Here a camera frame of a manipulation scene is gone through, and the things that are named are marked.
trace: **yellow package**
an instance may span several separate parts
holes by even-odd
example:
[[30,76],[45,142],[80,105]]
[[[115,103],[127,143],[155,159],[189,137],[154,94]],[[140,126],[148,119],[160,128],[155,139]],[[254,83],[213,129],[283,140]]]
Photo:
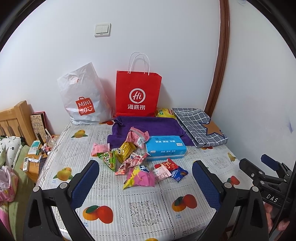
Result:
[[173,110],[162,108],[161,110],[157,110],[155,112],[155,117],[169,117],[176,119]]
[[129,158],[135,149],[136,147],[132,142],[124,142],[121,147],[115,151],[115,156],[120,163],[123,163],[127,158]]

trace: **wooden bed headboard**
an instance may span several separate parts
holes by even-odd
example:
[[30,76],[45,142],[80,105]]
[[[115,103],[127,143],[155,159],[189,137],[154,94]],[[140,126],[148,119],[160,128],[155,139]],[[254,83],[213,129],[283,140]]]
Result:
[[21,101],[16,106],[0,111],[0,135],[24,137],[31,146],[36,136],[34,134],[27,102]]

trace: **gray checkered cloth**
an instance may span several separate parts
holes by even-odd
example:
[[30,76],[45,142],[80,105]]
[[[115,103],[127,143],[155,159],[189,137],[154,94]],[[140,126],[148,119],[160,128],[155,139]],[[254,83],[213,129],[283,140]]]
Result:
[[191,138],[194,145],[200,147],[210,147],[226,144],[228,137],[213,133],[207,135],[207,128],[202,124],[208,124],[211,118],[201,109],[194,108],[173,108],[178,123]]

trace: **blue snack packet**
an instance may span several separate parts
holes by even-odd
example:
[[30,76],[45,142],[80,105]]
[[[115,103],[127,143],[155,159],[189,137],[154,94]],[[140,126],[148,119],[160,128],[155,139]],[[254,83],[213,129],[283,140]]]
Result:
[[182,167],[178,166],[177,169],[171,171],[171,177],[179,182],[183,177],[188,174],[188,171],[184,170]]

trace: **green blanket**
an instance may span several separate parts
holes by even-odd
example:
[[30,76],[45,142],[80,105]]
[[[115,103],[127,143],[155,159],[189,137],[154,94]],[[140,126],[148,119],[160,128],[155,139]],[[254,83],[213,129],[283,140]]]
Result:
[[21,149],[20,155],[15,164],[14,172],[19,178],[17,193],[14,201],[8,203],[10,229],[16,241],[22,241],[22,230],[27,205],[32,189],[35,186],[34,182],[20,169],[20,165],[28,154],[29,149],[30,147],[26,145]]

